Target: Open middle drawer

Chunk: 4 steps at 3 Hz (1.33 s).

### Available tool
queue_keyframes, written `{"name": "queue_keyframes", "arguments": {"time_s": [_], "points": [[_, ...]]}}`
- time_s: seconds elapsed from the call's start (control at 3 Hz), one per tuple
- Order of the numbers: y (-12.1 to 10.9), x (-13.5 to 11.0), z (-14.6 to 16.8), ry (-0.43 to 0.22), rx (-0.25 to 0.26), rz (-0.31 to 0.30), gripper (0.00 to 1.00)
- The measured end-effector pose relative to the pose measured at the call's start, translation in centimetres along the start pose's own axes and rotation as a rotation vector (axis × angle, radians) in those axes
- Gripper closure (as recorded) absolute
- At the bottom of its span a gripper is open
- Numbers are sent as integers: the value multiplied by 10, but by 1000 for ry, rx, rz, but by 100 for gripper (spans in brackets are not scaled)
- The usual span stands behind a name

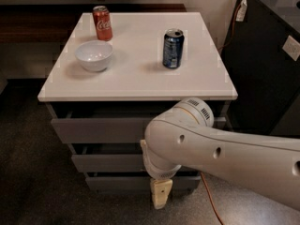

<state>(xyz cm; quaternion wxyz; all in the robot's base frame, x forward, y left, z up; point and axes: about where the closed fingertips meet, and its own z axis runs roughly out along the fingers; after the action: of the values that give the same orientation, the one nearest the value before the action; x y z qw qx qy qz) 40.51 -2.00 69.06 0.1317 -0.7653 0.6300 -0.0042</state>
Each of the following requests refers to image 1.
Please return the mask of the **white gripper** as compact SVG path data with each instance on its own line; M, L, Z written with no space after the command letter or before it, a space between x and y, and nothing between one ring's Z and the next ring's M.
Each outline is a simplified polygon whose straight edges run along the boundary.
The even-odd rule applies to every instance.
M140 140L140 146L144 167L154 178L150 180L153 205L156 209L162 209L166 205L173 187L171 178L181 169L181 166L156 155L147 147L145 140Z

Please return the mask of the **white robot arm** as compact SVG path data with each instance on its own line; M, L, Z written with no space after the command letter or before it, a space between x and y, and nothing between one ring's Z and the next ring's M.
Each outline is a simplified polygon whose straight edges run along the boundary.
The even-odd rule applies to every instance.
M300 209L299 139L234 133L213 124L211 109L197 97L155 117L141 141L147 172L164 180L185 166Z

